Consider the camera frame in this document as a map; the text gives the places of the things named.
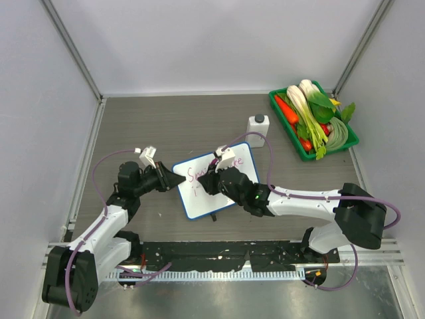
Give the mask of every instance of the metal floor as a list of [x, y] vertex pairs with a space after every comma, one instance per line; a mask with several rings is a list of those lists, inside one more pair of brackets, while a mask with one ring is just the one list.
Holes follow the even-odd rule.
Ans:
[[[353, 267], [329, 269], [327, 286], [339, 286]], [[51, 306], [48, 319], [75, 318]], [[84, 319], [188, 318], [403, 318], [385, 266], [361, 266], [347, 288], [326, 292], [299, 281], [152, 282], [134, 290], [102, 284]]]

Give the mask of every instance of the bok choy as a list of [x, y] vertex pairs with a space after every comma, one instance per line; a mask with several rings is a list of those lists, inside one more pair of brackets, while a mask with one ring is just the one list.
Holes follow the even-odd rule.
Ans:
[[308, 105], [313, 112], [314, 118], [322, 124], [326, 124], [334, 116], [336, 108], [329, 98], [313, 86], [310, 80], [302, 80], [299, 89], [307, 98]]
[[325, 132], [314, 118], [303, 92], [297, 86], [291, 85], [288, 87], [286, 94], [288, 95], [288, 98], [291, 100], [292, 104], [295, 106], [300, 119], [302, 119], [305, 123], [309, 135], [309, 140], [313, 142], [316, 159], [320, 160], [326, 154], [325, 142], [327, 142], [327, 136], [325, 135]]

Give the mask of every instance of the gray table surface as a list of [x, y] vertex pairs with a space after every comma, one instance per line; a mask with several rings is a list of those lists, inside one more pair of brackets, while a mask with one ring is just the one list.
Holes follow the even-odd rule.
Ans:
[[[349, 152], [302, 162], [270, 108], [266, 94], [109, 98], [91, 167], [116, 150], [153, 145], [157, 148], [155, 160], [171, 169], [178, 161], [211, 152], [245, 133], [248, 117], [259, 113], [270, 118], [267, 137], [275, 155], [274, 185], [319, 191], [340, 189], [345, 182], [358, 183]], [[252, 153], [260, 181], [265, 183], [269, 151], [264, 146]], [[129, 160], [138, 158], [133, 154], [117, 155], [96, 171], [96, 181], [105, 198], [112, 193], [120, 164]], [[95, 220], [101, 209], [88, 179], [74, 238]], [[141, 197], [141, 207], [125, 229], [138, 233], [142, 241], [237, 241], [300, 239], [307, 228], [323, 225], [319, 219], [306, 217], [253, 217], [238, 206], [217, 213], [217, 218], [215, 223], [208, 216], [190, 221], [177, 189], [167, 193], [153, 191]]]

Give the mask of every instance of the cable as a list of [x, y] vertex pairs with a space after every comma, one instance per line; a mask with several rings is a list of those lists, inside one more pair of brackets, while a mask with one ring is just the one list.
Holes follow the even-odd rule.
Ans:
[[[268, 168], [267, 171], [267, 186], [269, 188], [270, 191], [272, 191], [273, 193], [276, 193], [278, 195], [281, 196], [287, 196], [287, 197], [293, 197], [293, 198], [299, 198], [299, 199], [320, 199], [320, 200], [326, 200], [326, 201], [341, 201], [341, 200], [347, 200], [347, 201], [370, 201], [372, 203], [379, 203], [379, 204], [383, 204], [387, 207], [390, 207], [395, 213], [396, 213], [396, 219], [392, 222], [389, 223], [387, 226], [384, 226], [384, 229], [388, 229], [391, 228], [395, 225], [398, 224], [398, 222], [401, 219], [401, 212], [400, 210], [395, 207], [392, 203], [389, 203], [388, 201], [384, 201], [382, 199], [377, 199], [377, 198], [373, 198], [373, 197], [366, 197], [366, 196], [329, 196], [329, 197], [325, 197], [325, 196], [308, 196], [308, 195], [296, 195], [296, 194], [286, 194], [286, 193], [282, 193], [280, 191], [275, 190], [272, 187], [272, 184], [270, 182], [270, 178], [271, 178], [271, 174], [272, 174], [272, 167], [273, 167], [273, 148], [270, 145], [270, 142], [267, 140], [267, 138], [258, 132], [246, 132], [244, 134], [242, 134], [241, 136], [238, 136], [237, 138], [235, 138], [233, 141], [231, 141], [229, 144], [227, 144], [225, 147], [223, 147], [222, 151], [226, 150], [226, 148], [230, 147], [232, 144], [234, 144], [235, 142], [237, 142], [240, 138], [243, 138], [247, 135], [258, 135], [261, 138], [264, 139], [264, 141], [267, 143], [268, 149], [270, 151], [270, 166]], [[336, 287], [336, 288], [329, 288], [329, 287], [322, 287], [322, 286], [317, 286], [318, 289], [320, 290], [326, 290], [326, 291], [336, 291], [336, 290], [340, 290], [342, 288], [347, 287], [349, 284], [352, 283], [352, 281], [354, 280], [354, 278], [356, 277], [357, 274], [357, 269], [359, 267], [359, 259], [357, 256], [357, 251], [354, 247], [354, 245], [351, 245], [351, 248], [353, 248], [353, 252], [354, 252], [354, 258], [355, 258], [355, 265], [354, 265], [354, 271], [353, 271], [353, 275], [351, 276], [351, 278], [343, 285], [340, 287]], [[314, 286], [314, 280], [313, 282], [310, 282], [308, 280], [305, 280], [305, 282], [307, 284], [309, 284], [310, 286]]]
[[132, 270], [130, 270], [130, 269], [128, 269], [128, 268], [126, 268], [126, 267], [123, 267], [123, 266], [117, 266], [117, 267], [115, 267], [115, 268], [117, 268], [117, 269], [121, 269], [121, 270], [123, 270], [124, 272], [127, 272], [128, 273], [128, 275], [127, 276], [131, 276], [131, 277], [152, 277], [152, 276], [154, 276], [154, 277], [156, 277], [156, 276], [158, 276], [159, 274], [161, 274], [161, 273], [163, 273], [164, 271], [166, 271], [168, 268], [170, 268], [171, 267], [171, 263], [168, 263], [168, 264], [166, 264], [161, 270], [159, 270], [159, 271], [157, 271], [157, 272], [153, 272], [153, 273], [151, 273], [151, 274], [142, 274], [142, 273], [138, 273], [138, 272], [134, 272], [134, 271], [132, 271]]
[[104, 216], [102, 217], [102, 219], [99, 221], [99, 223], [97, 223], [92, 230], [90, 230], [86, 236], [84, 236], [83, 240], [80, 241], [77, 245], [77, 247], [75, 247], [74, 251], [72, 252], [69, 260], [68, 260], [68, 264], [66, 264], [66, 269], [65, 269], [65, 292], [66, 292], [66, 299], [68, 300], [68, 305], [69, 308], [73, 311], [73, 313], [75, 313], [75, 315], [77, 317], [81, 316], [81, 312], [78, 312], [77, 309], [75, 308], [74, 302], [72, 301], [72, 295], [71, 295], [71, 287], [70, 287], [70, 273], [71, 273], [71, 267], [72, 267], [72, 262], [75, 259], [75, 256], [77, 255], [77, 252], [80, 250], [81, 246], [90, 238], [90, 236], [93, 235], [93, 233], [100, 227], [101, 224], [103, 224], [103, 222], [106, 219], [106, 216], [108, 216], [108, 206], [106, 205], [106, 201], [104, 199], [104, 197], [102, 196], [102, 193], [100, 193], [100, 190], [98, 188], [98, 186], [96, 185], [96, 182], [94, 181], [94, 172], [96, 171], [96, 168], [98, 168], [99, 164], [102, 163], [104, 160], [106, 160], [107, 158], [110, 158], [113, 155], [116, 154], [121, 154], [121, 153], [132, 153], [134, 152], [134, 149], [132, 150], [121, 150], [121, 151], [116, 151], [114, 153], [111, 153], [105, 157], [103, 157], [102, 159], [100, 159], [100, 161], [93, 167], [92, 170], [92, 183], [94, 186], [94, 189], [96, 190], [96, 193], [99, 195], [100, 200], [102, 201], [102, 204], [104, 206]]
[[306, 284], [315, 287], [317, 289], [320, 290], [324, 290], [324, 291], [337, 291], [337, 290], [341, 290], [345, 287], [347, 287], [349, 284], [352, 283], [352, 281], [354, 280], [354, 278], [356, 278], [357, 275], [357, 271], [359, 269], [359, 257], [357, 256], [357, 251], [356, 248], [354, 248], [354, 245], [350, 245], [351, 248], [353, 249], [353, 253], [354, 253], [354, 271], [353, 274], [351, 275], [351, 278], [342, 286], [340, 287], [335, 287], [335, 288], [331, 288], [331, 287], [322, 287], [322, 286], [317, 286], [314, 284], [314, 280], [316, 279], [316, 277], [314, 276], [313, 281], [308, 281], [307, 279], [303, 280]]
[[383, 204], [385, 206], [390, 207], [395, 213], [396, 213], [396, 219], [392, 222], [389, 223], [387, 226], [384, 226], [384, 229], [388, 229], [391, 228], [395, 225], [398, 224], [398, 222], [401, 219], [401, 212], [400, 210], [395, 207], [392, 203], [389, 203], [388, 201], [384, 201], [382, 199], [377, 199], [377, 198], [373, 198], [373, 197], [366, 197], [366, 196], [329, 196], [329, 197], [325, 197], [325, 196], [308, 196], [308, 195], [296, 195], [296, 194], [286, 194], [286, 193], [282, 193], [281, 191], [276, 191], [273, 187], [272, 184], [270, 183], [270, 179], [271, 179], [271, 174], [272, 174], [272, 167], [273, 167], [273, 148], [270, 145], [270, 142], [267, 140], [267, 138], [258, 132], [246, 132], [244, 134], [242, 134], [241, 136], [238, 136], [237, 138], [235, 138], [233, 141], [231, 141], [229, 144], [227, 144], [222, 151], [224, 151], [226, 148], [228, 148], [229, 146], [231, 146], [232, 144], [234, 144], [235, 142], [237, 142], [239, 139], [247, 136], [247, 135], [258, 135], [261, 138], [264, 139], [264, 141], [266, 141], [268, 149], [270, 151], [270, 166], [268, 168], [267, 171], [267, 186], [269, 188], [270, 191], [272, 191], [273, 193], [276, 193], [278, 195], [281, 196], [288, 196], [288, 197], [293, 197], [293, 198], [299, 198], [299, 199], [320, 199], [320, 200], [326, 200], [326, 201], [342, 201], [342, 200], [347, 200], [347, 201], [370, 201], [372, 203], [379, 203], [379, 204]]
[[168, 270], [170, 267], [171, 267], [171, 263], [168, 263], [161, 270], [154, 272], [152, 274], [139, 274], [137, 272], [133, 272], [130, 269], [127, 269], [127, 268], [121, 267], [121, 266], [117, 266], [116, 268], [124, 270], [125, 272], [128, 272], [129, 273], [128, 276], [130, 276], [130, 277], [136, 277], [136, 278], [150, 277], [145, 281], [142, 281], [142, 282], [139, 282], [139, 283], [133, 285], [133, 288], [137, 288], [137, 287], [141, 287], [141, 286], [147, 284], [148, 282], [152, 281], [153, 279], [155, 279], [156, 276], [159, 276], [164, 271]]

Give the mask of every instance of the red pepper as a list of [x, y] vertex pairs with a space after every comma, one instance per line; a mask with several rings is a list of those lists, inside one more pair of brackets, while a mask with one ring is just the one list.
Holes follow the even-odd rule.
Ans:
[[330, 131], [327, 129], [327, 126], [326, 126], [326, 124], [321, 124], [320, 123], [320, 127], [322, 128], [322, 130], [325, 132], [325, 135], [326, 136], [329, 136], [330, 135]]
[[[293, 124], [291, 124], [291, 128], [294, 131], [295, 135], [298, 138], [297, 135], [297, 130], [295, 129], [295, 126]], [[309, 150], [311, 150], [313, 148], [313, 146], [311, 145], [311, 142], [309, 140], [305, 140], [303, 138], [298, 138], [299, 142], [301, 143], [301, 146], [303, 147], [303, 149], [308, 152]]]

